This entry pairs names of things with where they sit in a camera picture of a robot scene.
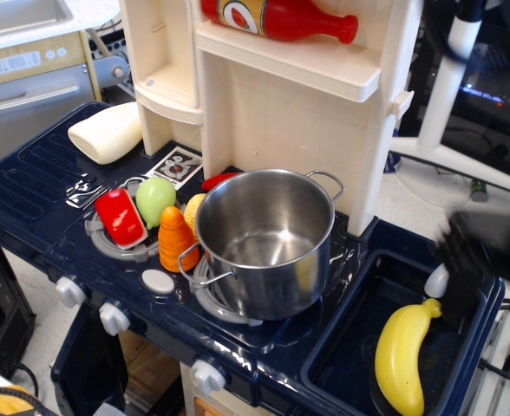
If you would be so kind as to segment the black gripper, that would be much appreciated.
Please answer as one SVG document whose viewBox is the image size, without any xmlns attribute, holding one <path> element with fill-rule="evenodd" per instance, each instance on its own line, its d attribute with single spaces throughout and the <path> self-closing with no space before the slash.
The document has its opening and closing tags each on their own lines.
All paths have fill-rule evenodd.
<svg viewBox="0 0 510 416">
<path fill-rule="evenodd" d="M 448 219 L 436 253 L 448 273 L 442 313 L 447 323 L 464 329 L 479 302 L 485 277 L 510 281 L 510 214 L 457 211 Z"/>
</svg>

